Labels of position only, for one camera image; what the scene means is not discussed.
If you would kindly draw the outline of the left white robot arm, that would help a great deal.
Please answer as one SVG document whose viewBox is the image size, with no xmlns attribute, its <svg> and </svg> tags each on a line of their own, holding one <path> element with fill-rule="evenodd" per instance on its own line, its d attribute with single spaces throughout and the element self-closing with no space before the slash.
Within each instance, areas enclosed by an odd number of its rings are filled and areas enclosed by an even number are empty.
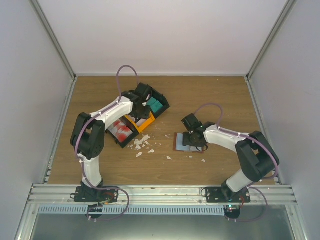
<svg viewBox="0 0 320 240">
<path fill-rule="evenodd" d="M 103 197 L 103 178 L 100 173 L 99 157 L 105 146 L 105 132 L 116 120 L 132 114 L 139 118 L 149 116 L 147 106 L 151 93 L 139 96 L 137 93 L 125 91 L 115 101 L 104 108 L 87 114 L 78 115 L 70 144 L 82 169 L 81 183 L 88 186 L 86 197 L 98 202 Z"/>
</svg>

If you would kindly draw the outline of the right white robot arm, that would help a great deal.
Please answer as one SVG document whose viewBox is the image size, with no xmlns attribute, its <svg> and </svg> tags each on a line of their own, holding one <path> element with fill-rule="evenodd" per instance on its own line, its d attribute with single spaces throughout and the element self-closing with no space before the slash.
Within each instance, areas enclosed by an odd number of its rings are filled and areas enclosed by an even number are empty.
<svg viewBox="0 0 320 240">
<path fill-rule="evenodd" d="M 280 160 L 259 131 L 241 133 L 212 122 L 199 122 L 183 133 L 182 144 L 197 149 L 218 145 L 237 154 L 240 170 L 221 184 L 221 196 L 228 203 L 234 202 L 242 189 L 262 179 L 275 178 L 279 173 Z"/>
</svg>

